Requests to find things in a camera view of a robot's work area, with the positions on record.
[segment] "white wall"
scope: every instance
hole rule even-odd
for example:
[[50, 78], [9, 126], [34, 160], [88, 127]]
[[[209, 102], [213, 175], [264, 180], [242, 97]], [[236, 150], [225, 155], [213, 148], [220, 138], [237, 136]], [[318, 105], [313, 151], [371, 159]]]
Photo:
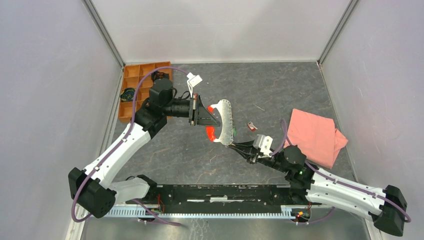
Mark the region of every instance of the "white wall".
[[408, 240], [424, 233], [423, 13], [421, 0], [360, 1], [323, 63], [358, 178], [402, 190]]
[[80, 0], [0, 1], [0, 239], [64, 239], [120, 68]]
[[131, 62], [317, 60], [349, 0], [93, 0]]

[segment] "pink towel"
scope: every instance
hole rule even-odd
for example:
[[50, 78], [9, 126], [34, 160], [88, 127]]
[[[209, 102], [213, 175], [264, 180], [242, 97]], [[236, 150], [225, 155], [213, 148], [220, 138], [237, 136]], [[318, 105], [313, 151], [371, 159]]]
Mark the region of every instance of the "pink towel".
[[348, 140], [336, 129], [331, 118], [293, 109], [288, 139], [297, 145], [306, 158], [325, 168], [331, 169], [337, 155]]

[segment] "purple cable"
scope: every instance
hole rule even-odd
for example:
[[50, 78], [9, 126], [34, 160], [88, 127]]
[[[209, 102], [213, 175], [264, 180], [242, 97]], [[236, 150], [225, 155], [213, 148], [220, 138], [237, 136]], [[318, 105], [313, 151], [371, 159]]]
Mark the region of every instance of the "purple cable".
[[150, 211], [150, 209], [148, 209], [142, 202], [138, 201], [137, 199], [132, 199], [132, 201], [137, 203], [138, 205], [142, 206], [144, 208], [144, 210], [146, 210], [149, 214], [154, 216], [155, 219], [161, 221], [161, 222], [147, 221], [146, 222], [147, 224], [168, 224], [168, 225], [172, 225], [172, 226], [176, 226], [176, 227], [181, 226], [181, 223], [179, 223], [179, 222], [167, 221], [167, 220], [159, 217], [154, 212]]
[[284, 120], [284, 119], [281, 119], [280, 121], [279, 121], [279, 124], [281, 125], [281, 129], [282, 129], [282, 132], [283, 132], [283, 137], [282, 137], [282, 141], [281, 141], [281, 144], [277, 147], [277, 149], [275, 149], [270, 155], [271, 156], [274, 156], [274, 155], [276, 155], [279, 151], [281, 151], [281, 149], [284, 147], [284, 143], [286, 143], [286, 139], [288, 140], [288, 143], [290, 144], [290, 145], [292, 145], [292, 143], [289, 141], [289, 139], [287, 138], [287, 131], [288, 131], [288, 128], [287, 128], [287, 122], [286, 122], [286, 120]]
[[[138, 83], [138, 85], [137, 85], [137, 88], [135, 89], [135, 93], [134, 93], [134, 96], [133, 96], [133, 98], [132, 98], [132, 118], [131, 118], [131, 123], [130, 123], [130, 125], [129, 125], [129, 130], [127, 131], [127, 133], [125, 133], [125, 135], [123, 136], [123, 138], [122, 139], [126, 139], [127, 137], [128, 137], [128, 135], [130, 135], [130, 133], [131, 133], [131, 131], [133, 130], [133, 127], [134, 127], [134, 119], [135, 119], [135, 115], [136, 115], [136, 99], [137, 99], [137, 93], [139, 92], [139, 88], [141, 87], [141, 85], [142, 85], [142, 83], [143, 83], [143, 81], [147, 78], [147, 77], [150, 77], [150, 75], [152, 75], [152, 73], [154, 73], [154, 72], [156, 72], [156, 71], [158, 71], [158, 70], [161, 70], [161, 69], [174, 69], [174, 70], [177, 70], [177, 71], [180, 71], [180, 72], [183, 72], [184, 74], [186, 74], [186, 75], [188, 75], [189, 73], [187, 72], [187, 71], [185, 71], [185, 70], [182, 70], [182, 69], [179, 69], [179, 68], [177, 68], [177, 67], [174, 67], [174, 66], [161, 66], [161, 67], [158, 67], [158, 68], [155, 68], [155, 69], [153, 69], [153, 70], [151, 70], [150, 72], [148, 72], [141, 80], [140, 80], [140, 82]], [[100, 160], [99, 162], [98, 162], [98, 164], [96, 165], [96, 167], [100, 167], [118, 148], [119, 148], [119, 146], [121, 146], [122, 145], [122, 143], [124, 143], [124, 141], [123, 140], [121, 140], [121, 141], [119, 141], [104, 157], [103, 157], [103, 159], [102, 160]], [[89, 213], [89, 214], [87, 214], [87, 216], [85, 216], [85, 217], [83, 217], [83, 218], [81, 218], [81, 219], [78, 219], [77, 218], [77, 216], [75, 215], [75, 207], [76, 207], [76, 205], [77, 205], [77, 201], [78, 201], [78, 197], [80, 196], [80, 194], [81, 194], [81, 191], [83, 190], [83, 188], [84, 188], [84, 186], [87, 184], [87, 182], [89, 181], [89, 179], [94, 175], [94, 173], [96, 172], [96, 170], [95, 169], [93, 169], [93, 170], [91, 170], [91, 172], [87, 175], [87, 177], [84, 179], [84, 181], [82, 181], [82, 183], [81, 183], [81, 185], [79, 186], [79, 188], [78, 188], [78, 190], [76, 191], [76, 193], [75, 193], [75, 196], [74, 196], [74, 198], [73, 198], [73, 202], [72, 202], [72, 208], [71, 208], [71, 217], [72, 217], [72, 220], [74, 220], [74, 222], [76, 222], [76, 223], [81, 223], [81, 222], [84, 222], [86, 219], [88, 219], [92, 214], [91, 213]]]
[[348, 187], [348, 188], [351, 188], [351, 189], [353, 189], [353, 190], [357, 190], [357, 191], [359, 191], [359, 192], [362, 192], [362, 193], [365, 193], [365, 194], [368, 194], [368, 195], [371, 195], [371, 196], [373, 196], [373, 197], [375, 197], [375, 198], [378, 198], [378, 199], [381, 199], [381, 200], [384, 200], [385, 202], [388, 202], [390, 205], [392, 205], [393, 207], [395, 207], [400, 213], [402, 213], [405, 217], [406, 217], [406, 220], [405, 220], [405, 222], [407, 222], [407, 223], [410, 223], [411, 222], [411, 217], [407, 214], [407, 212], [406, 211], [404, 211], [400, 206], [398, 206], [396, 203], [394, 203], [392, 200], [390, 200], [390, 199], [388, 199], [388, 198], [386, 198], [386, 197], [384, 197], [384, 196], [380, 196], [380, 195], [377, 195], [375, 192], [372, 192], [372, 191], [368, 191], [368, 190], [365, 190], [365, 189], [362, 189], [362, 188], [359, 188], [359, 187], [357, 187], [357, 186], [353, 186], [353, 185], [351, 185], [351, 184], [349, 184], [349, 183], [346, 183], [346, 182], [342, 182], [342, 181], [336, 181], [336, 179], [335, 178], [332, 178], [332, 177], [330, 177], [330, 176], [327, 176], [327, 175], [325, 175], [324, 173], [322, 173], [322, 172], [320, 172], [320, 171], [318, 171], [318, 170], [316, 170], [315, 169], [315, 167], [313, 167], [309, 162], [307, 162], [307, 161], [305, 161], [305, 164], [310, 168], [310, 169], [312, 169], [316, 174], [318, 174], [318, 175], [320, 175], [320, 176], [322, 176], [323, 178], [326, 178], [326, 179], [329, 179], [329, 180], [331, 180], [331, 181], [333, 181], [334, 183], [336, 183], [336, 184], [340, 184], [340, 185], [343, 185], [343, 186], [346, 186], [346, 187]]
[[297, 225], [309, 225], [309, 224], [316, 224], [316, 223], [318, 223], [318, 222], [321, 222], [321, 221], [323, 221], [323, 220], [326, 220], [326, 219], [328, 219], [333, 213], [334, 213], [334, 211], [336, 210], [336, 208], [335, 207], [332, 207], [332, 209], [330, 210], [330, 212], [329, 213], [327, 213], [327, 215], [325, 215], [325, 216], [323, 216], [323, 217], [321, 217], [320, 219], [317, 219], [317, 220], [313, 220], [313, 221], [307, 221], [307, 222], [297, 222], [296, 224]]

